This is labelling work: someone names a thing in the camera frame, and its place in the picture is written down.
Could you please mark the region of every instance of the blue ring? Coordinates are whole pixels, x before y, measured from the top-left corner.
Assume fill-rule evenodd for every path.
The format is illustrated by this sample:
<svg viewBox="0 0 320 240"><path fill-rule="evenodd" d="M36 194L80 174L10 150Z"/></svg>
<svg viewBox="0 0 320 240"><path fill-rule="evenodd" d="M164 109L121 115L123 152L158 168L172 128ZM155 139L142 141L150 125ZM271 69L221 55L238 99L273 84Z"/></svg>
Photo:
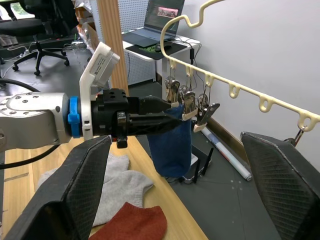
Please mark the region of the blue ring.
<svg viewBox="0 0 320 240"><path fill-rule="evenodd" d="M69 102L68 123L71 126L72 136L80 138L80 115L78 113L78 97L72 96Z"/></svg>

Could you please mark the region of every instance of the white desk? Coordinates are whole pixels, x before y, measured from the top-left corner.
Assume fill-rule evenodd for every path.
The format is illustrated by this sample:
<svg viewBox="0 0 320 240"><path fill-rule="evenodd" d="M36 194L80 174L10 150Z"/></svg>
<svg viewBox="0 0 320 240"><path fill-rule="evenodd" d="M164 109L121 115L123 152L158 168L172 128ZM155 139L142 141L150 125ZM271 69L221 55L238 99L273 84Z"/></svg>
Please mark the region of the white desk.
<svg viewBox="0 0 320 240"><path fill-rule="evenodd" d="M195 39L192 39L192 38L188 38L188 37L185 37L185 36L177 35L175 39L178 42L174 42L174 43L185 45L186 48L171 54L171 56L174 56L175 54L182 53L184 51L188 51L189 49L191 49L191 46L193 48L200 46L200 42L198 40L195 40ZM122 41L122 44L123 44L123 49L124 49L125 52L127 52L129 54L132 54L132 55L134 55L134 56L136 56L136 57L138 57L138 58L140 58L140 59L142 59L144 61L147 61L147 62L153 62L154 61L154 64L156 64L156 61L153 58L150 58L148 56L144 56L142 54L139 54L139 53L136 53L134 51L130 51L130 50L126 49L128 47L133 46L133 44L128 43L126 41ZM166 97L165 79L167 77L169 77L169 75L170 75L170 67L168 67L168 60L165 57L162 58L159 61L162 61L162 98L165 99L165 97Z"/></svg>

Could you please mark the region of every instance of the red sock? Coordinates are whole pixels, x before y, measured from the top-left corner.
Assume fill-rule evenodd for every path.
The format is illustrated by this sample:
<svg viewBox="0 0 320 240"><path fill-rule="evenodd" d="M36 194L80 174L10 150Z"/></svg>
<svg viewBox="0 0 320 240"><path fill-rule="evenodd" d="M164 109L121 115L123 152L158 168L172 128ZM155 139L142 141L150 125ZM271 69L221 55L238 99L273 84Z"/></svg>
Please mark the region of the red sock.
<svg viewBox="0 0 320 240"><path fill-rule="evenodd" d="M162 240L167 219L159 206L139 208L126 202L89 240Z"/></svg>

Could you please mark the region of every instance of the laptop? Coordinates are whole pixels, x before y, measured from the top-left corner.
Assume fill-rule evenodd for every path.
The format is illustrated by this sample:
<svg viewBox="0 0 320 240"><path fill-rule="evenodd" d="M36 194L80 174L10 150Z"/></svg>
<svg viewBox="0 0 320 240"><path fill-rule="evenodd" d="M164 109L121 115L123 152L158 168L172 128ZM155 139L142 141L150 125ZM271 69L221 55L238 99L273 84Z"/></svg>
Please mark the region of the laptop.
<svg viewBox="0 0 320 240"><path fill-rule="evenodd" d="M122 35L123 41L143 48L160 42L161 31L171 19L181 16L185 0L149 0L144 26ZM164 40L176 37L179 22L171 25Z"/></svg>

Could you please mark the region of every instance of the mouse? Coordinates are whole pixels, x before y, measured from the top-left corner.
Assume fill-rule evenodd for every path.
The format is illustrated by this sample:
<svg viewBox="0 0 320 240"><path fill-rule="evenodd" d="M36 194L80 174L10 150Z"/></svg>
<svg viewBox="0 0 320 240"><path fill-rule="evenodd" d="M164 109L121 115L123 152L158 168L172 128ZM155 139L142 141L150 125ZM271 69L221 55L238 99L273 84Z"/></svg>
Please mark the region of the mouse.
<svg viewBox="0 0 320 240"><path fill-rule="evenodd" d="M169 42L169 41L165 41L164 42L164 50L168 50L170 49L172 46L172 42ZM158 43L157 45L155 45L154 47L154 51L156 51L157 53L160 53L161 52L161 46L160 46L160 43Z"/></svg>

